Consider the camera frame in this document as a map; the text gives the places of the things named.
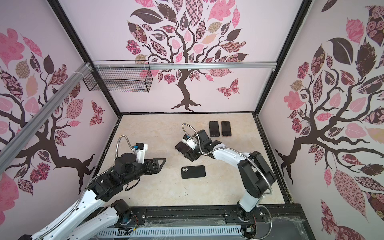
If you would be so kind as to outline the purple smartphone black screen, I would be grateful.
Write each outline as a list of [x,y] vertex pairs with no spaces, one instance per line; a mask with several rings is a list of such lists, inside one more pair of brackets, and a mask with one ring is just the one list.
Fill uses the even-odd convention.
[[229,137],[228,136],[228,123],[229,123],[229,121],[222,121],[221,122],[222,136],[223,137]]

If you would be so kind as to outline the pink phone case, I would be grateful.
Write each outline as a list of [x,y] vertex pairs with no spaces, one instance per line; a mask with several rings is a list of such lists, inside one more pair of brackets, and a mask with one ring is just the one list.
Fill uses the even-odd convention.
[[232,136],[232,128],[231,128],[231,123],[228,123],[228,136]]

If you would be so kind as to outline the black phone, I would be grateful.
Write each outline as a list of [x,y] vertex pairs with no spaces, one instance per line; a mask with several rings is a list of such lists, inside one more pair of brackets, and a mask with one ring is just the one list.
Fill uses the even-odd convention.
[[218,121],[209,121],[210,137],[217,138],[220,136],[220,127]]

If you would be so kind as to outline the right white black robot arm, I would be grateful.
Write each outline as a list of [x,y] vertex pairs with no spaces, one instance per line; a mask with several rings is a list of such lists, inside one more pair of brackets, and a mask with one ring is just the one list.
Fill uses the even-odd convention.
[[243,222],[254,215],[266,196],[273,194],[272,185],[276,176],[258,151],[241,153],[220,141],[212,141],[204,130],[196,132],[194,137],[185,134],[175,149],[191,162],[205,156],[227,163],[239,171],[245,193],[237,203],[237,212]]

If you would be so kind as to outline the black phone case horizontal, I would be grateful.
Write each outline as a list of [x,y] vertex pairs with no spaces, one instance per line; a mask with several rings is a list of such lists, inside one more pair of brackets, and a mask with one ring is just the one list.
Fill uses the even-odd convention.
[[191,148],[187,144],[185,144],[184,142],[179,142],[175,146],[175,149],[184,156]]

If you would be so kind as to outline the black phone case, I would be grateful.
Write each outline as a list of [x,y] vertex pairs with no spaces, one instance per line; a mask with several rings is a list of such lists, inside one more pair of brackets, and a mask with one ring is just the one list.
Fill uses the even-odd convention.
[[182,167],[182,179],[204,178],[206,176],[205,166],[188,166]]

